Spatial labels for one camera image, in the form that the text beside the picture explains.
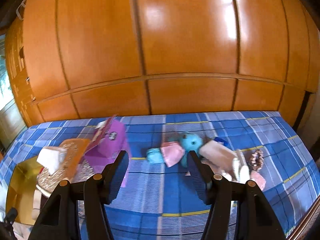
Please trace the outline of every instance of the toy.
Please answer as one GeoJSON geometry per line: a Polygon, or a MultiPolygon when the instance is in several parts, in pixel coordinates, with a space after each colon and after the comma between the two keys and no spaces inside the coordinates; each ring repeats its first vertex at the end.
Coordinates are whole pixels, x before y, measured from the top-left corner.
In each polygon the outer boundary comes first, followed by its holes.
{"type": "Polygon", "coordinates": [[[202,146],[202,139],[195,133],[184,132],[179,136],[179,143],[181,147],[185,150],[185,154],[180,160],[180,164],[183,167],[187,167],[187,155],[189,151],[195,151],[198,157],[199,148],[202,146]]]}
{"type": "Polygon", "coordinates": [[[189,132],[184,132],[178,138],[169,138],[162,143],[160,148],[152,148],[147,151],[147,160],[150,163],[166,163],[171,167],[180,161],[183,167],[187,167],[187,155],[189,151],[198,151],[202,146],[202,139],[189,132]]]}

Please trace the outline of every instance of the bedspread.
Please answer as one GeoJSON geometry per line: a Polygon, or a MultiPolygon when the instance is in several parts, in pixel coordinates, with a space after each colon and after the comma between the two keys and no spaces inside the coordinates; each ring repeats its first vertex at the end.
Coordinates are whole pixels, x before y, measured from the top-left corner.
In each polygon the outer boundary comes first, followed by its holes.
{"type": "MultiPolygon", "coordinates": [[[[200,239],[210,206],[196,195],[187,169],[177,164],[149,164],[146,151],[181,132],[198,134],[204,142],[218,136],[240,149],[246,159],[257,148],[264,153],[260,174],[263,191],[283,231],[289,235],[319,195],[319,171],[310,153],[278,112],[216,112],[116,117],[127,126],[132,159],[126,187],[106,206],[115,239],[200,239]]],[[[38,155],[44,146],[58,146],[69,138],[92,138],[105,118],[46,122],[22,132],[0,163],[2,192],[15,165],[38,155]]],[[[5,194],[0,208],[4,210],[5,194]]],[[[79,219],[82,239],[85,221],[79,219]]],[[[227,239],[233,239],[236,203],[227,239]]]]}

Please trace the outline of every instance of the yellow box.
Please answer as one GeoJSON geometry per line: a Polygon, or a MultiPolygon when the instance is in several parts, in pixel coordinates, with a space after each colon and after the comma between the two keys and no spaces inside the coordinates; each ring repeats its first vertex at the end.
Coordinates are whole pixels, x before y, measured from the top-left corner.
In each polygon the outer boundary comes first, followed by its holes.
{"type": "Polygon", "coordinates": [[[16,208],[18,211],[16,221],[27,225],[34,225],[35,223],[31,217],[33,194],[36,190],[37,175],[43,167],[37,163],[37,158],[38,156],[35,156],[16,165],[10,180],[5,204],[6,213],[10,208],[16,208]]]}

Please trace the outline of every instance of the wooden cabinet panel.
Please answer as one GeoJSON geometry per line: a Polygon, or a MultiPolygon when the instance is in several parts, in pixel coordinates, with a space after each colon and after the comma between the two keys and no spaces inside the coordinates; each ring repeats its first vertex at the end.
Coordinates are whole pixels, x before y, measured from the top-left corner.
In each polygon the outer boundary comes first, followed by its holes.
{"type": "Polygon", "coordinates": [[[236,92],[235,111],[276,111],[283,85],[253,80],[239,80],[236,92]]]}
{"type": "Polygon", "coordinates": [[[131,0],[58,0],[70,88],[141,75],[131,0]]]}
{"type": "Polygon", "coordinates": [[[235,79],[175,78],[149,80],[152,114],[230,111],[235,79]]]}
{"type": "Polygon", "coordinates": [[[279,107],[282,118],[293,126],[301,108],[305,91],[292,86],[284,86],[284,92],[279,107]]]}
{"type": "Polygon", "coordinates": [[[24,55],[37,100],[68,90],[56,33],[56,0],[28,0],[24,12],[24,55]]]}
{"type": "Polygon", "coordinates": [[[305,89],[309,66],[309,40],[303,7],[299,0],[282,1],[289,33],[287,82],[305,89]]]}
{"type": "Polygon", "coordinates": [[[311,18],[310,14],[305,11],[307,25],[309,30],[309,42],[310,42],[310,61],[309,61],[309,73],[307,82],[307,91],[317,92],[319,82],[319,70],[320,70],[320,44],[319,44],[319,31],[311,18]]]}
{"type": "Polygon", "coordinates": [[[147,74],[235,73],[233,0],[138,0],[147,74]]]}
{"type": "Polygon", "coordinates": [[[284,81],[288,33],[281,0],[236,0],[240,25],[239,73],[284,81]]]}
{"type": "Polygon", "coordinates": [[[149,114],[143,81],[85,90],[72,97],[80,118],[149,114]]]}
{"type": "Polygon", "coordinates": [[[42,115],[36,104],[29,103],[28,105],[26,105],[25,109],[22,108],[21,111],[26,117],[29,127],[44,122],[44,119],[42,118],[42,115]]]}
{"type": "Polygon", "coordinates": [[[38,107],[45,122],[79,118],[72,103],[71,95],[64,95],[38,103],[38,107]]]}
{"type": "Polygon", "coordinates": [[[5,39],[6,67],[12,93],[18,109],[28,127],[43,122],[36,105],[31,104],[34,97],[25,68],[22,23],[18,18],[11,24],[5,39]]]}

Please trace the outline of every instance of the purple box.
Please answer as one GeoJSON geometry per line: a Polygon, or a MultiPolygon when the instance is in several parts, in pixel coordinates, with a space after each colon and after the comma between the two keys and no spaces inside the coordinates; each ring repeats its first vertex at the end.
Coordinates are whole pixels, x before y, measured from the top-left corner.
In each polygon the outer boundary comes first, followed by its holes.
{"type": "MultiPolygon", "coordinates": [[[[84,153],[84,159],[95,173],[101,173],[107,164],[113,163],[121,150],[125,150],[129,155],[129,160],[131,159],[125,129],[125,125],[115,120],[113,116],[95,130],[93,139],[84,153]]],[[[125,187],[129,166],[121,187],[125,187]]]]}

